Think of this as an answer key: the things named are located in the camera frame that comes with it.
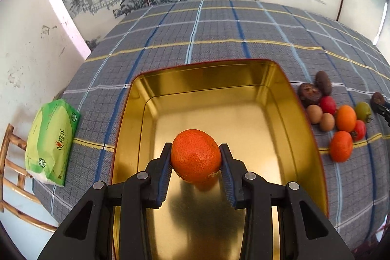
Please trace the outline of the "green tomato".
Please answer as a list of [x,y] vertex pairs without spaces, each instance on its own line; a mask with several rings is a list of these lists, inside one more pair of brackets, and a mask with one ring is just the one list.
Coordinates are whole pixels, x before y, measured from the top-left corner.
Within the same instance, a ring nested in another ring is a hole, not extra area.
[[354,110],[357,118],[364,123],[369,123],[372,120],[371,107],[367,102],[358,102]]

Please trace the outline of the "small red tomato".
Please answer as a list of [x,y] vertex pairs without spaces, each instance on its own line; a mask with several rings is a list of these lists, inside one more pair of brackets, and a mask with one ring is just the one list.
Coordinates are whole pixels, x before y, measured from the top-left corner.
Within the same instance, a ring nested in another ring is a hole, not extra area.
[[353,141],[360,141],[366,135],[366,124],[358,119],[353,130],[350,132]]

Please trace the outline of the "orange round fruit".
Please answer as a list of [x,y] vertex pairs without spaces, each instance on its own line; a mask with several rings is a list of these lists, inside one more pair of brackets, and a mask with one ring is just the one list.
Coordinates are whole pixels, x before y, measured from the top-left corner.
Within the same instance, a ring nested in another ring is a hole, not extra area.
[[356,125],[357,115],[353,107],[342,105],[336,112],[336,127],[339,131],[351,132]]

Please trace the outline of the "orange mandarin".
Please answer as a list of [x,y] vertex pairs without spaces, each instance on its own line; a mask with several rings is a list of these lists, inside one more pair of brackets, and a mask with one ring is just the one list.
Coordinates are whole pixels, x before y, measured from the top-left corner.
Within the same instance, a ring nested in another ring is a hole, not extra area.
[[334,162],[345,162],[353,150],[353,140],[350,133],[338,131],[334,134],[329,145],[329,155]]

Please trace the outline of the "orange tangerine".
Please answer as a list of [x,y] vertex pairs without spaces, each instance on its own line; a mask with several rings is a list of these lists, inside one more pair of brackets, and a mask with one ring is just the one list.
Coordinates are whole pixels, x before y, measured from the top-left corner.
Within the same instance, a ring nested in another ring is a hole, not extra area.
[[201,130],[187,129],[173,141],[171,165],[185,182],[207,182],[219,172],[221,161],[216,141]]

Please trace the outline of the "tan round longan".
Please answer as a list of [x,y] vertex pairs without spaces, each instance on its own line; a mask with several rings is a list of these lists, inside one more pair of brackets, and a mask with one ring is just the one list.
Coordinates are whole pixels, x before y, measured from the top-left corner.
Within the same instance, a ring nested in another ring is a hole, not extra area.
[[334,129],[335,119],[334,116],[330,113],[323,113],[321,120],[319,122],[319,128],[323,132],[331,131]]

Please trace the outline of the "dark brown avocado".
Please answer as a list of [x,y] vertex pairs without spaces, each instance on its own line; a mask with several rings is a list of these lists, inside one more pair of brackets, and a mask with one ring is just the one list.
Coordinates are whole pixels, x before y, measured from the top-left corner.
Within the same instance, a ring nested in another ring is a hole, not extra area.
[[315,86],[320,90],[323,96],[330,96],[332,93],[332,83],[325,71],[318,71],[315,75]]

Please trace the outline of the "tan brown longan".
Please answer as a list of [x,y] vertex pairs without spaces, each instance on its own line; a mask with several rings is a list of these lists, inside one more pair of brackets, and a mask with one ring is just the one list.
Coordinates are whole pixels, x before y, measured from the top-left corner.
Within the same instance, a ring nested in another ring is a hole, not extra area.
[[306,113],[312,125],[316,125],[321,121],[322,109],[318,105],[310,105],[306,108]]

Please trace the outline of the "dark brown mangosteen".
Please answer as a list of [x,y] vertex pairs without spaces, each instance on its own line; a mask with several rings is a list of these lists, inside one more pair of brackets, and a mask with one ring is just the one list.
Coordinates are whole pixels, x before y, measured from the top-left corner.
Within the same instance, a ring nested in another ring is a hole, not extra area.
[[304,108],[318,105],[322,98],[322,92],[311,83],[303,83],[297,89],[297,95]]

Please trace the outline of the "dark purple mangosteen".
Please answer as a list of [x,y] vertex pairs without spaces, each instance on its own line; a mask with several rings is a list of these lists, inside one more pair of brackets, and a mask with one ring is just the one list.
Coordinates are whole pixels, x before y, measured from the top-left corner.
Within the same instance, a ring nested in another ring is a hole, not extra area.
[[380,92],[375,92],[371,96],[370,100],[370,106],[373,109],[374,112],[377,112],[378,106],[384,106],[385,105],[385,99],[383,95]]

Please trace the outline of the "grey plaid tablecloth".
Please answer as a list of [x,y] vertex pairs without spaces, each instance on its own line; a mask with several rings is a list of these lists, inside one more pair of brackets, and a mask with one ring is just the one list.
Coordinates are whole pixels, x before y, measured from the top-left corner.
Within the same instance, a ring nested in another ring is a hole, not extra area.
[[188,1],[136,10],[94,49],[63,98],[81,115],[64,187],[34,182],[44,208],[62,221],[96,180],[108,181],[130,82],[140,73],[203,61],[277,62],[295,87],[318,71],[339,104],[389,96],[389,64],[363,35],[293,7],[254,1]]

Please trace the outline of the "gold metal tin tray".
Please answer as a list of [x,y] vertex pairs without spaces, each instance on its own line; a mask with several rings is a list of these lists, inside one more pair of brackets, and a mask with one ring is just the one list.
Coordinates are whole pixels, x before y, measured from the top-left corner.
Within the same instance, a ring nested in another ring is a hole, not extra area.
[[[166,143],[201,130],[270,183],[298,182],[327,213],[321,155],[281,66],[267,59],[197,63],[137,76],[127,94],[112,182],[158,158]],[[202,185],[171,175],[166,200],[146,211],[152,259],[238,259],[245,212],[227,201],[220,176]]]

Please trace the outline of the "green tissue pack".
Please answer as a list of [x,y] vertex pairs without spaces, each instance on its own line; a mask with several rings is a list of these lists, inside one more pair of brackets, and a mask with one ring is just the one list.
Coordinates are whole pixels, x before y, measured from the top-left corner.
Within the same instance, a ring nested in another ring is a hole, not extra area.
[[26,142],[25,167],[41,183],[63,187],[80,113],[64,99],[44,104]]

